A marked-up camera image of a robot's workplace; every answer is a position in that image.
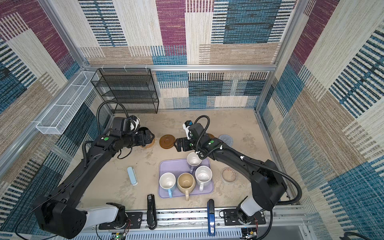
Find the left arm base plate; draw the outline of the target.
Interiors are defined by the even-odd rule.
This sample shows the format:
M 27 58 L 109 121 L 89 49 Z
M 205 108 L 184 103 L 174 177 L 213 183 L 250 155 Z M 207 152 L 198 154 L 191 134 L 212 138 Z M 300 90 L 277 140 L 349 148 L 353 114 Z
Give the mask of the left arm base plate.
M 142 224 L 141 212 L 126 212 L 124 215 L 119 214 L 117 219 L 110 223 L 103 223 L 98 226 L 98 230 L 128 230 L 139 229 Z

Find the white mug purple outside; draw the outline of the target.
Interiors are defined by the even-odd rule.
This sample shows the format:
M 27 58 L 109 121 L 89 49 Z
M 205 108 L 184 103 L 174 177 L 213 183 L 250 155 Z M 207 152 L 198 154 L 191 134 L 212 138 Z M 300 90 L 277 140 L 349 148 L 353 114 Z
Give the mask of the white mug purple outside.
M 195 153 L 189 153 L 187 156 L 187 163 L 190 166 L 190 174 L 192 174 L 202 163 L 202 159 Z

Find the black mug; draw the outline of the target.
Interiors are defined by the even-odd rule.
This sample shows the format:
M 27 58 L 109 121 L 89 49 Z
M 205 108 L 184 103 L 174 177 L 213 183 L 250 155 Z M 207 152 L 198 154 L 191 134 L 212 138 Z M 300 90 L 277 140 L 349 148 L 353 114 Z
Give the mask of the black mug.
M 155 139 L 155 135 L 146 127 L 139 128 L 137 134 L 141 146 L 148 145 Z

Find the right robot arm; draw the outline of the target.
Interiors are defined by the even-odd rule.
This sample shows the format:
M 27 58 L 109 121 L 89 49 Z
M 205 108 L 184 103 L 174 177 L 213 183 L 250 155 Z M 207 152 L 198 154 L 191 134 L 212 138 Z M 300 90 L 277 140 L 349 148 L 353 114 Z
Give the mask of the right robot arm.
M 292 177 L 278 170 L 277 165 L 250 158 L 228 146 L 218 138 L 210 138 L 208 127 L 198 120 L 183 124 L 186 137 L 178 138 L 174 145 L 178 152 L 194 151 L 204 160 L 210 158 L 228 165 L 242 174 L 251 183 L 251 193 L 236 208 L 236 217 L 240 224 L 248 225 L 256 212 L 271 212 L 276 205 L 297 203 L 303 191 Z

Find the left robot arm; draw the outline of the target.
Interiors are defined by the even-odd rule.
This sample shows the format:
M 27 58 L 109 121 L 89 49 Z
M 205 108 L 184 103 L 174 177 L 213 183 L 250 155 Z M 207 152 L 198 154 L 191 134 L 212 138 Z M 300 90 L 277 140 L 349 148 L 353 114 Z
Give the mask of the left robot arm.
M 117 152 L 123 148 L 146 146 L 155 136 L 149 129 L 140 126 L 136 116 L 126 115 L 113 119 L 112 126 L 94 141 L 82 144 L 83 159 L 71 174 L 48 196 L 39 196 L 33 203 L 34 213 L 41 230 L 66 239 L 73 239 L 84 228 L 107 222 L 124 224 L 125 207 L 108 203 L 95 210 L 79 210 L 77 206 L 96 175 Z

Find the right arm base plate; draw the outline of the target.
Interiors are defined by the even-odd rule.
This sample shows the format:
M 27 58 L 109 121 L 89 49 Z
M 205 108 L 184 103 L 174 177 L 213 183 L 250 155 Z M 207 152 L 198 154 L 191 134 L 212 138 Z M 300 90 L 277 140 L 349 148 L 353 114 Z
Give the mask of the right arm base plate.
M 248 216 L 237 209 L 224 209 L 221 213 L 223 213 L 226 226 L 266 224 L 265 215 L 261 212 Z

